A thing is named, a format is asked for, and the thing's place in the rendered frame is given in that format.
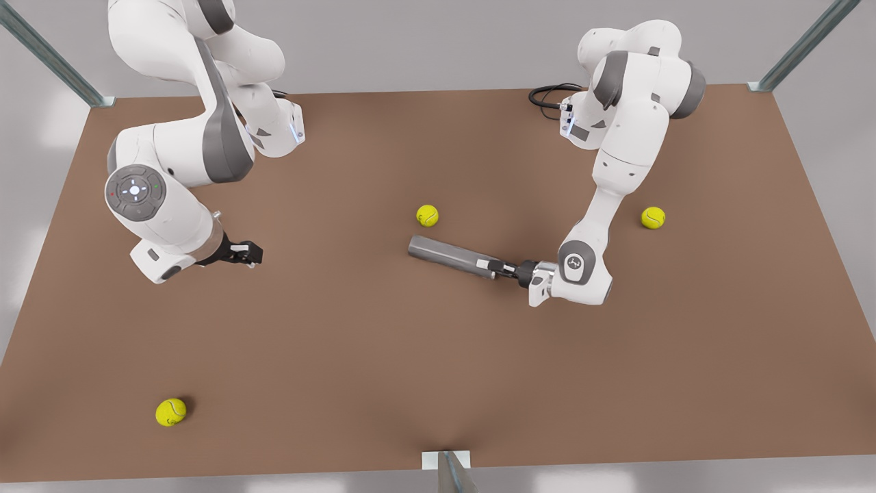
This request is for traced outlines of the grey tennis ball tube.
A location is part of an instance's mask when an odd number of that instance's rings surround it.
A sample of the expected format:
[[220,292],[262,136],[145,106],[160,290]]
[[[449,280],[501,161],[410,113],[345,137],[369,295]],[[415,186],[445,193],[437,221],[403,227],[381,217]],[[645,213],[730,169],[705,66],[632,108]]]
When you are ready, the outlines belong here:
[[408,244],[407,252],[408,255],[422,261],[448,266],[448,268],[478,275],[478,277],[495,279],[495,274],[486,268],[486,262],[491,259],[498,260],[497,258],[461,249],[453,244],[423,236],[413,236]]

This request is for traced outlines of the silver frame post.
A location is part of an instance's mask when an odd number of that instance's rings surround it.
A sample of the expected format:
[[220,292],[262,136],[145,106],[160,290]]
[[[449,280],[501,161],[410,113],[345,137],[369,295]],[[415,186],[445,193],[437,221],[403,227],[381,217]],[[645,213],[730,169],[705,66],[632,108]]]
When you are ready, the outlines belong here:
[[470,475],[472,453],[465,451],[425,451],[420,453],[422,470],[435,470],[438,493],[480,493]]
[[751,92],[773,92],[811,54],[814,48],[850,15],[862,0],[834,0],[791,48],[758,81],[747,82]]
[[0,0],[0,25],[40,60],[91,108],[110,108],[115,97],[103,96],[65,60],[8,2]]

